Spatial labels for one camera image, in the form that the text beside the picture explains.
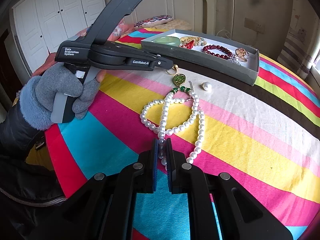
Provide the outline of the left hand grey glove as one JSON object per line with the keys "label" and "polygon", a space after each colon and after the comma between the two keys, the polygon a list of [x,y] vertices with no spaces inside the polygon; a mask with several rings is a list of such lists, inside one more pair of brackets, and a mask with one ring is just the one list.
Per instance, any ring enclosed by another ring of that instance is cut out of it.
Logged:
{"label": "left hand grey glove", "polygon": [[89,71],[91,80],[81,83],[82,71],[73,74],[56,63],[41,76],[32,77],[19,97],[24,119],[35,129],[47,130],[52,124],[83,119],[98,93],[106,71]]}

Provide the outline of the black jacket sleeve forearm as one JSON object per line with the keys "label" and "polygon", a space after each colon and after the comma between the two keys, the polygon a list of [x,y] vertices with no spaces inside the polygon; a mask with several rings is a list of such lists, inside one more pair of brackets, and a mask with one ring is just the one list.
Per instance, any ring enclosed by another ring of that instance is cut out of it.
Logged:
{"label": "black jacket sleeve forearm", "polygon": [[26,162],[41,132],[14,105],[1,123],[1,239],[54,239],[65,195],[54,171]]}

